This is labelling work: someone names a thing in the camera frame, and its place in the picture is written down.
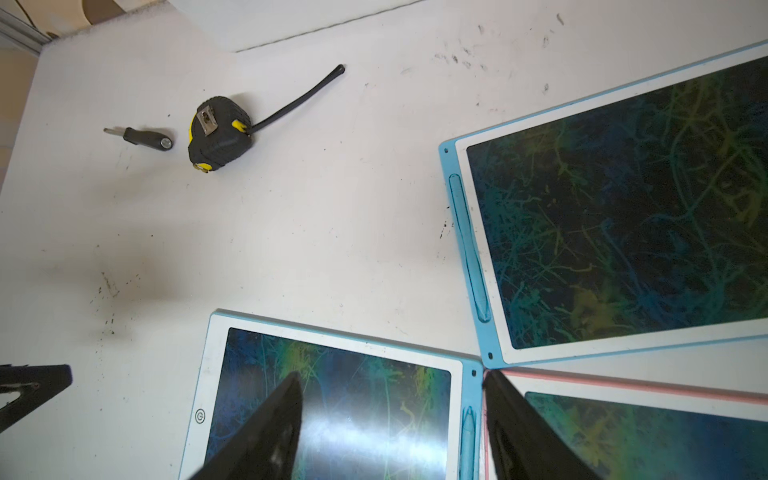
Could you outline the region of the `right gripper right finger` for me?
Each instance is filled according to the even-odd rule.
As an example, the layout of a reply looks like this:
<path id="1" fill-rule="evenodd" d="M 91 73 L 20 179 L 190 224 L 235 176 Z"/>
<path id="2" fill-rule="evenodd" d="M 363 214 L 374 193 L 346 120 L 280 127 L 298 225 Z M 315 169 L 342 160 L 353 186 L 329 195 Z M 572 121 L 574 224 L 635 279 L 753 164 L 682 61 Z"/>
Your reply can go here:
<path id="1" fill-rule="evenodd" d="M 489 446 L 499 479 L 596 479 L 499 370 L 483 381 Z"/>

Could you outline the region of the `pink writing tablet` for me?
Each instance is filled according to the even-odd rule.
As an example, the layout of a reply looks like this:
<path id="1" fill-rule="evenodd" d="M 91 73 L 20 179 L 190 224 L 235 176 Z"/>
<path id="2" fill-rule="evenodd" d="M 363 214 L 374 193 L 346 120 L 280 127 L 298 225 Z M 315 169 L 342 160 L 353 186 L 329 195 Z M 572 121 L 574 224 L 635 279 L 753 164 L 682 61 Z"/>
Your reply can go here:
<path id="1" fill-rule="evenodd" d="M 532 368 L 503 375 L 602 479 L 764 479 L 764 393 Z"/>

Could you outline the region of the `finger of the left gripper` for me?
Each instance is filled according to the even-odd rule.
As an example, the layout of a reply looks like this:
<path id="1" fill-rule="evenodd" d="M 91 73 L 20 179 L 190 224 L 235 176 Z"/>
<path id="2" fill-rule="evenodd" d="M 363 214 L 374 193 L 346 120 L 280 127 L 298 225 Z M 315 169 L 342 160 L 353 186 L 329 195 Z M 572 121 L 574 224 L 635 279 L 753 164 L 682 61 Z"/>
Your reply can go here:
<path id="1" fill-rule="evenodd" d="M 69 365 L 1 366 L 1 432 L 67 389 L 73 382 Z"/>

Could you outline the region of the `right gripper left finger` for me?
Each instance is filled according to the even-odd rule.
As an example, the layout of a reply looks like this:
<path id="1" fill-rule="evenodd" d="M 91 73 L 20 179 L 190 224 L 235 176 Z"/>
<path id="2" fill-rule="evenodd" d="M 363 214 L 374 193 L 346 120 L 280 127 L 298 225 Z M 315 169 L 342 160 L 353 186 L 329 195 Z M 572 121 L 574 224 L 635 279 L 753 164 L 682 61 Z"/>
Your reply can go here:
<path id="1" fill-rule="evenodd" d="M 192 479 L 290 479 L 302 425 L 300 375 L 290 373 Z"/>

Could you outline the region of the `blue writing tablet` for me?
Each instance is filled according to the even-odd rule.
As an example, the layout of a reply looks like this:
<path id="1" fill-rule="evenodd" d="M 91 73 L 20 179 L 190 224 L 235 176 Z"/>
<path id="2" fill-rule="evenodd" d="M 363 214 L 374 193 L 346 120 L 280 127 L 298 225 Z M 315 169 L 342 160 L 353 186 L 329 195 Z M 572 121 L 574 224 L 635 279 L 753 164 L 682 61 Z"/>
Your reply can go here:
<path id="1" fill-rule="evenodd" d="M 439 147 L 489 369 L 767 333 L 767 45 Z M 461 176 L 492 318 L 477 320 Z"/>
<path id="2" fill-rule="evenodd" d="M 209 319 L 180 477 L 214 457 L 292 372 L 303 413 L 296 479 L 458 479 L 464 410 L 485 471 L 483 367 L 453 352 L 217 310 Z"/>

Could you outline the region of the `blue stylus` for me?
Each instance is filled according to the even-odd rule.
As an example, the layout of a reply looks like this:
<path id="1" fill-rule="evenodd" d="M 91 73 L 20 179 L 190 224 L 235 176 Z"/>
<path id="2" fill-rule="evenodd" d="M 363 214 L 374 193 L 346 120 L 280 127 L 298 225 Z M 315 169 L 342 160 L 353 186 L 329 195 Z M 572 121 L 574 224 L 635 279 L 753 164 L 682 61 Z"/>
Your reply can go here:
<path id="1" fill-rule="evenodd" d="M 456 215 L 457 233 L 468 277 L 469 296 L 477 320 L 481 323 L 487 323 L 491 320 L 492 314 L 490 313 L 482 265 L 476 249 L 474 231 L 461 176 L 456 173 L 451 174 L 448 177 L 448 186 Z"/>
<path id="2" fill-rule="evenodd" d="M 459 480 L 473 480 L 475 473 L 476 415 L 472 407 L 464 410 L 461 423 Z"/>

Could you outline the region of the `black yellow tape measure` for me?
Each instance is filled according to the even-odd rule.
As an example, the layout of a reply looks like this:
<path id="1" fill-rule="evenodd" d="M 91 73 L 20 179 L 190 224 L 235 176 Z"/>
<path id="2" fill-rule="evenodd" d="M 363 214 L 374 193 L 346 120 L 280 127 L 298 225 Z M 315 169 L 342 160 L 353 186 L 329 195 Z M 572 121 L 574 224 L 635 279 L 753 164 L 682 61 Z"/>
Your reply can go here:
<path id="1" fill-rule="evenodd" d="M 257 132 L 303 105 L 345 71 L 344 64 L 337 65 L 309 91 L 256 123 L 231 98 L 209 98 L 198 106 L 188 129 L 187 150 L 192 166 L 203 173 L 210 173 L 240 158 L 252 148 Z"/>

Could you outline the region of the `small black screwdriver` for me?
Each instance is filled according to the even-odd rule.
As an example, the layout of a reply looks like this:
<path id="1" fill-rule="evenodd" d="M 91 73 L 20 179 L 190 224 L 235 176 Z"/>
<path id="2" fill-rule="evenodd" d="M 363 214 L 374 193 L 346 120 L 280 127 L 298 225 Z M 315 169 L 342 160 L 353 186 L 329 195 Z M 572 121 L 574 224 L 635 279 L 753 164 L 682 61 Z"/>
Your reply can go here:
<path id="1" fill-rule="evenodd" d="M 103 132 L 122 138 L 124 141 L 138 146 L 144 146 L 157 151 L 169 151 L 173 141 L 167 135 L 149 130 L 127 128 L 104 128 Z"/>

